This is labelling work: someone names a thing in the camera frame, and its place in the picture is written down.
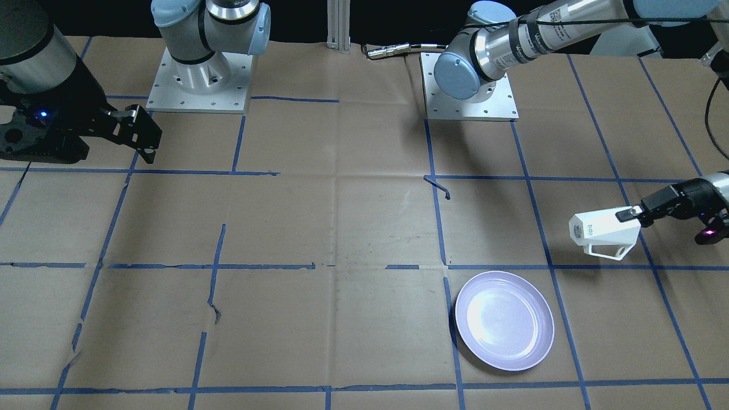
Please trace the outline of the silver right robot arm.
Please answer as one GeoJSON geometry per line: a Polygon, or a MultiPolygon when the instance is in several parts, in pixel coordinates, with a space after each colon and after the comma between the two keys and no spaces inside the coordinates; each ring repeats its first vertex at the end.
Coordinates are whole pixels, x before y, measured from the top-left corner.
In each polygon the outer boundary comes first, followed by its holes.
{"type": "MultiPolygon", "coordinates": [[[[601,34],[620,23],[680,22],[670,7],[649,1],[560,1],[516,17],[500,3],[476,2],[466,24],[437,58],[440,92],[471,102],[507,70],[601,34]]],[[[185,96],[217,94],[232,83],[226,54],[262,55],[271,10],[260,1],[154,1],[185,96]]],[[[104,138],[154,163],[161,128],[146,109],[123,110],[102,86],[37,1],[2,2],[2,105],[14,108],[2,124],[2,159],[75,164],[88,158],[84,137],[104,138]]]]}

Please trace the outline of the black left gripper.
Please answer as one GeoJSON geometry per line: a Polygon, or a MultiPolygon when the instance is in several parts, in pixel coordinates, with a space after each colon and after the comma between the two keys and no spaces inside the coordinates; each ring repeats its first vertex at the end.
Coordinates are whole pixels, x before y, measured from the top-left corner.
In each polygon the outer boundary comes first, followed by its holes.
{"type": "Polygon", "coordinates": [[[704,228],[695,235],[698,245],[716,244],[728,237],[728,177],[699,177],[666,186],[641,199],[641,207],[616,212],[620,223],[637,220],[642,227],[672,217],[698,218],[704,228]]]}

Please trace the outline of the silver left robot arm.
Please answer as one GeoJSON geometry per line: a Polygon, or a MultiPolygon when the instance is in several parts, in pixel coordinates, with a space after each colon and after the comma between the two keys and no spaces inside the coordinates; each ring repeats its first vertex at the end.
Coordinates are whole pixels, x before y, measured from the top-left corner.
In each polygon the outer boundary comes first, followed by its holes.
{"type": "MultiPolygon", "coordinates": [[[[645,26],[707,18],[721,45],[709,65],[719,81],[727,82],[726,1],[557,1],[509,21],[490,19],[485,6],[472,6],[466,25],[435,62],[435,82],[454,99],[471,99],[508,69],[623,23],[645,26]]],[[[725,239],[727,172],[671,184],[631,207],[576,214],[568,226],[573,241],[585,250],[617,245],[625,253],[642,228],[664,217],[700,220],[704,226],[695,236],[697,244],[725,239]]]]}

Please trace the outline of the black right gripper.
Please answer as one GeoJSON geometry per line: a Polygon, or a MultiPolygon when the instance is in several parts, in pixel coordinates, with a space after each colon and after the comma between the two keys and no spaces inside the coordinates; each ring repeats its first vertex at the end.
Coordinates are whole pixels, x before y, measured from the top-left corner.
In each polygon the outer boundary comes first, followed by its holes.
{"type": "Polygon", "coordinates": [[[84,137],[104,138],[137,151],[149,165],[162,130],[141,105],[115,110],[81,58],[60,85],[21,94],[2,80],[2,105],[15,108],[1,126],[1,158],[8,161],[74,164],[88,158],[84,137]]]}

